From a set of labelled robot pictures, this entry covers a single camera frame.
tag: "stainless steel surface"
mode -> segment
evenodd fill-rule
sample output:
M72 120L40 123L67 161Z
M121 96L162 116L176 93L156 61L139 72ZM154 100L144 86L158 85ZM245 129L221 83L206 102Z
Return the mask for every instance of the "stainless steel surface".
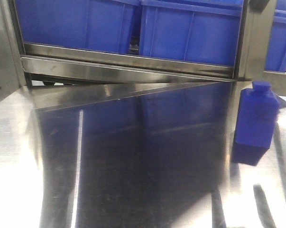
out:
M72 80L107 83L181 83L196 81L232 81L228 78L194 76L125 66L80 62L48 57L22 56L25 72Z
M0 85L8 96L26 84L8 0L0 0Z
M254 12L244 0L234 78L262 80L277 0Z
M40 44L26 43L25 49L28 55L33 56L71 59L107 65L154 69L159 71L179 72L200 76L216 76L224 78L231 78L232 76L232 68L228 66L164 60L142 56L119 55Z
M21 34L21 30L20 30L20 24L18 21L18 13L17 13L16 6L15 6L15 0L7 0L7 3L8 3L8 8L6 10L9 9L10 16L11 16L11 22L13 26L13 29L11 28L11 31L14 32L12 33L13 42L17 44L18 46L18 53L20 53L21 55L24 55L26 52L25 52L23 37Z
M80 81L77 79L68 79L68 78L61 78L61 77L55 77L55 76L49 76L49 75L40 75L40 74L30 74L31 79L35 82L40 82L43 84L43 82L54 82L54 83L64 83L64 84L70 84L70 85L99 85L99 84L106 84L106 82L89 82L89 81Z
M286 108L256 167L231 162L248 86L16 91L0 102L0 228L286 228Z
M277 71L264 71L262 80L272 85L272 90L279 96L286 96L286 73Z

